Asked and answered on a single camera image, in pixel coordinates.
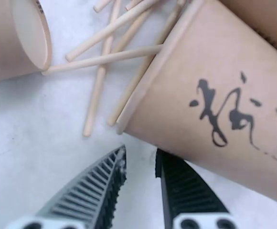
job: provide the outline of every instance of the wooden stick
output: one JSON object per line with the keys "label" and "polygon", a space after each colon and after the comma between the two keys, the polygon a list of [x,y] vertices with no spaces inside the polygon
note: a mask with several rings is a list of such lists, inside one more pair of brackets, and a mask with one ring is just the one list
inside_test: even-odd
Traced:
{"label": "wooden stick", "polygon": [[158,1],[160,1],[160,0],[144,0],[144,1],[142,1],[140,4],[138,4],[132,10],[130,10],[127,13],[125,13],[124,15],[120,16],[114,23],[109,24],[103,30],[99,31],[94,36],[92,36],[90,39],[83,42],[77,48],[75,48],[74,50],[69,52],[66,55],[66,59],[68,61],[73,61],[76,57],[78,57],[79,55],[84,53],[86,50],[91,48],[93,45],[95,45],[102,39],[108,37],[117,28],[119,28],[123,24],[129,22],[130,20],[138,17],[142,12],[147,10],[149,7],[151,7],[153,4],[155,4]]}
{"label": "wooden stick", "polygon": [[[167,22],[159,34],[158,38],[155,41],[155,45],[159,45],[164,43],[166,38],[168,37],[170,31],[172,30],[173,26],[176,24],[177,20],[179,19],[179,15],[186,3],[186,0],[178,0],[175,8],[171,12],[170,16],[167,19]],[[145,58],[143,64],[140,66],[137,75],[131,80],[130,84],[127,86],[126,90],[124,91],[123,95],[121,96],[117,106],[115,107],[113,113],[107,120],[107,124],[113,126],[118,117],[120,116],[121,112],[123,111],[127,101],[131,97],[132,93],[134,92],[135,88],[137,87],[138,83],[140,82],[141,78],[144,76],[146,70],[149,68],[151,62],[153,61],[155,56],[148,56]]]}
{"label": "wooden stick", "polygon": [[[109,23],[113,23],[118,18],[120,6],[121,6],[121,0],[115,0]],[[102,55],[110,54],[112,43],[113,43],[113,36],[107,37],[107,39],[104,41],[104,44],[103,44]],[[83,135],[85,137],[89,137],[93,130],[93,124],[96,117],[100,94],[103,89],[106,72],[107,72],[107,67],[105,65],[99,66],[97,70],[94,89],[92,92],[92,97],[90,100],[90,104],[89,104],[89,108],[88,108],[88,112],[85,120],[85,127],[83,131]]]}
{"label": "wooden stick", "polygon": [[135,19],[135,21],[132,23],[132,25],[129,27],[129,29],[126,31],[126,33],[122,36],[119,43],[112,50],[112,53],[121,52],[124,50],[124,48],[129,44],[131,39],[134,37],[136,32],[142,26],[144,21],[150,15],[150,13],[152,12],[152,9],[153,9],[153,7],[149,8],[147,11],[143,12],[141,15],[139,15],[138,18]]}
{"label": "wooden stick", "polygon": [[99,13],[104,7],[106,7],[111,0],[99,0],[99,2],[93,7],[96,13]]}
{"label": "wooden stick", "polygon": [[86,68],[86,67],[95,66],[95,65],[102,65],[102,64],[126,60],[126,59],[155,55],[160,52],[161,48],[162,48],[162,45],[147,46],[147,47],[142,47],[142,48],[133,49],[129,51],[93,57],[82,61],[65,63],[61,65],[52,66],[47,71],[42,72],[42,74],[49,75],[52,73],[65,72],[69,70]]}
{"label": "wooden stick", "polygon": [[131,0],[131,2],[128,3],[128,5],[126,6],[126,10],[130,10],[133,7],[135,7],[137,4],[139,4],[142,0]]}

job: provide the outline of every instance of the white table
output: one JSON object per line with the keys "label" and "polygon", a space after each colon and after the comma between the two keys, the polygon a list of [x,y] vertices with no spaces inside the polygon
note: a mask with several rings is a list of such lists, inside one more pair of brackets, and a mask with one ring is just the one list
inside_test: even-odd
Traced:
{"label": "white table", "polygon": [[[96,14],[95,2],[41,1],[52,33],[53,64],[63,63],[66,52],[107,24],[111,6]],[[157,9],[128,49],[152,45],[173,5],[170,0]],[[118,30],[117,37],[126,28]],[[100,53],[98,44],[82,58]],[[121,144],[128,151],[128,180],[120,191],[113,228],[164,228],[160,180],[154,177],[156,148],[128,135],[118,136],[106,125],[140,63],[141,59],[135,59],[110,65],[90,138],[83,138],[82,131],[96,67],[48,77],[37,73],[0,83],[0,229],[18,217],[33,215],[69,180]],[[276,202],[197,170],[241,228],[277,228]]]}

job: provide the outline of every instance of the brown paper cup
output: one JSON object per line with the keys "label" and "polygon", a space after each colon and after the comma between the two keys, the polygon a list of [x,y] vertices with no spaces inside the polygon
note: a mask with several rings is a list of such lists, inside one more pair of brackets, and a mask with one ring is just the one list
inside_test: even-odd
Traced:
{"label": "brown paper cup", "polygon": [[51,38],[37,0],[0,0],[0,80],[47,70]]}
{"label": "brown paper cup", "polygon": [[277,50],[217,0],[194,0],[119,131],[277,200]]}
{"label": "brown paper cup", "polygon": [[277,49],[277,0],[220,0]]}

